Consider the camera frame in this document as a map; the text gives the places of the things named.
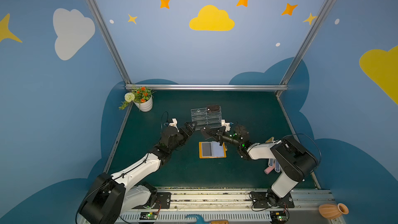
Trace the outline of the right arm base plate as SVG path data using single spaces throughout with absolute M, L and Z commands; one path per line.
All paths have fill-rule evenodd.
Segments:
M 268 209 L 268 208 L 294 208 L 293 199 L 290 193 L 284 198 L 279 198 L 274 193 L 267 191 L 251 191 L 249 197 L 252 200 L 253 209 Z

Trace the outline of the aluminium frame right post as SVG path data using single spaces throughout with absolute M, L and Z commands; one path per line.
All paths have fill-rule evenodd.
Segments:
M 299 64 L 301 63 L 302 59 L 304 58 L 305 54 L 307 53 L 310 45 L 314 41 L 318 31 L 321 29 L 324 21 L 326 20 L 329 12 L 333 8 L 335 2 L 337 0 L 325 0 L 322 4 L 318 16 L 316 17 L 315 21 L 311 25 L 308 33 L 306 34 L 298 52 L 294 56 L 292 62 L 290 63 L 285 75 L 283 76 L 280 85 L 286 87 L 293 76 L 294 72 L 298 68 Z

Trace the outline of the aluminium frame post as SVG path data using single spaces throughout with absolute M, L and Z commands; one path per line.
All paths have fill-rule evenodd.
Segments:
M 304 58 L 305 54 L 307 53 L 310 45 L 314 41 L 318 31 L 321 29 L 324 21 L 326 20 L 329 12 L 333 8 L 335 2 L 337 0 L 325 0 L 322 4 L 318 16 L 316 17 L 315 21 L 311 25 L 308 33 L 306 34 L 298 52 L 294 56 L 292 62 L 290 63 L 285 75 L 283 76 L 280 85 L 286 87 L 293 76 L 294 72 L 298 68 L 299 64 L 301 63 L 302 59 Z
M 104 41 L 105 41 L 114 61 L 116 63 L 116 66 L 117 66 L 125 84 L 130 84 L 131 83 L 130 77 L 129 77 L 127 70 L 125 68 L 125 65 L 121 59 L 119 51 L 117 50 L 115 42 L 113 41 L 113 39 L 111 37 L 109 29 L 106 25 L 106 22 L 102 16 L 102 13 L 98 7 L 96 0 L 85 0 L 85 1 L 88 4 L 88 7 L 95 19 L 95 22 L 104 38 Z

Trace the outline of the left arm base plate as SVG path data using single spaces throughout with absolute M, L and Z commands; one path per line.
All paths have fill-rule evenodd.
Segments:
M 134 207 L 134 209 L 169 209 L 171 204 L 170 192 L 152 194 L 147 203 Z

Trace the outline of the potted flower plant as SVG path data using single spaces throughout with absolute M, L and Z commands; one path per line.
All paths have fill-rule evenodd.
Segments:
M 131 104 L 136 105 L 141 112 L 149 112 L 153 108 L 152 90 L 147 87 L 140 87 L 127 92 L 119 110 L 124 110 Z

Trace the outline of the aluminium frame left post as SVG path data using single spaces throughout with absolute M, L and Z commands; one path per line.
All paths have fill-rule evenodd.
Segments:
M 95 19 L 95 22 L 104 38 L 104 41 L 105 41 L 114 61 L 116 63 L 116 66 L 117 66 L 125 84 L 130 84 L 131 83 L 130 77 L 129 77 L 127 70 L 125 68 L 125 65 L 121 59 L 119 51 L 117 50 L 115 42 L 113 41 L 113 39 L 111 37 L 109 29 L 106 25 L 106 22 L 102 16 L 102 13 L 98 7 L 96 0 L 85 0 L 85 1 L 88 4 L 88 7 Z

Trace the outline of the clear plastic organizer tray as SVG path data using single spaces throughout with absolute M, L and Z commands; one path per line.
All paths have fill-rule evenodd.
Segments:
M 211 129 L 221 127 L 222 112 L 208 113 L 205 108 L 191 109 L 192 122 L 196 122 L 195 130 L 199 131 L 202 127 L 210 126 Z

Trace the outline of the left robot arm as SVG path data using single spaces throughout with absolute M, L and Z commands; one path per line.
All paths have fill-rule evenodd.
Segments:
M 195 132 L 197 122 L 178 128 L 170 124 L 161 138 L 139 161 L 114 174 L 102 173 L 81 202 L 77 214 L 91 224 L 113 224 L 124 212 L 137 206 L 153 205 L 157 189 L 139 182 L 163 167 L 178 147 Z

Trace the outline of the teal handled tool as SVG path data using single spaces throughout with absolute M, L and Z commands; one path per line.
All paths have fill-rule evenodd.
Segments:
M 201 215 L 197 214 L 186 215 L 185 218 L 193 218 L 195 220 L 195 224 L 229 224 L 228 220 L 211 220 L 207 222 Z

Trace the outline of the yellow leather card holder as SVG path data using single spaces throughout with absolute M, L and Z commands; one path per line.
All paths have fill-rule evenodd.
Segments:
M 218 142 L 212 141 L 212 156 L 211 157 L 202 157 L 201 154 L 201 143 L 199 142 L 199 158 L 200 159 L 213 159 L 213 158 L 226 158 L 227 157 L 227 148 L 225 147 L 225 144 L 220 145 Z

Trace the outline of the left controller board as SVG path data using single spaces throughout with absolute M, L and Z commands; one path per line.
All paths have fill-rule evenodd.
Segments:
M 141 212 L 140 213 L 140 221 L 148 220 L 148 221 L 156 221 L 158 218 L 158 214 L 155 212 Z

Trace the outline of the right controller board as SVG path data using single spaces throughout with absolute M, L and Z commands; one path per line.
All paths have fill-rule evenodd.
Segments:
M 286 212 L 270 212 L 271 224 L 285 224 L 289 217 Z

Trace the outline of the aluminium frame rear bar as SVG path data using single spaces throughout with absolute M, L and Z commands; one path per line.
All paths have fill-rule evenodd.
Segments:
M 126 84 L 125 88 L 146 87 L 152 90 L 174 91 L 286 91 L 287 85 L 165 85 L 165 84 Z

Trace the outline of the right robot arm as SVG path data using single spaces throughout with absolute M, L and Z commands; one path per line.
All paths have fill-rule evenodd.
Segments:
M 270 143 L 252 143 L 247 129 L 237 125 L 233 132 L 226 127 L 211 129 L 201 128 L 201 133 L 207 139 L 223 145 L 232 144 L 237 147 L 238 154 L 245 160 L 275 159 L 282 170 L 278 179 L 268 190 L 268 198 L 274 201 L 284 198 L 307 175 L 320 165 L 320 159 L 305 148 L 294 135 L 287 135 L 281 140 Z

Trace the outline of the aluminium front rail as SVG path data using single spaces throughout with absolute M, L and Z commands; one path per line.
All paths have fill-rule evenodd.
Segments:
M 266 192 L 260 188 L 183 188 L 160 187 L 158 192 L 170 192 L 169 209 L 130 209 L 119 216 L 116 224 L 188 224 L 201 215 L 205 221 L 228 220 L 231 224 L 268 224 L 270 212 L 286 212 L 289 224 L 344 224 L 343 216 L 325 219 L 318 211 L 323 204 L 335 204 L 329 190 L 295 189 L 290 194 L 294 208 L 253 209 L 249 197 L 251 191 Z M 155 212 L 156 221 L 140 221 L 141 212 Z

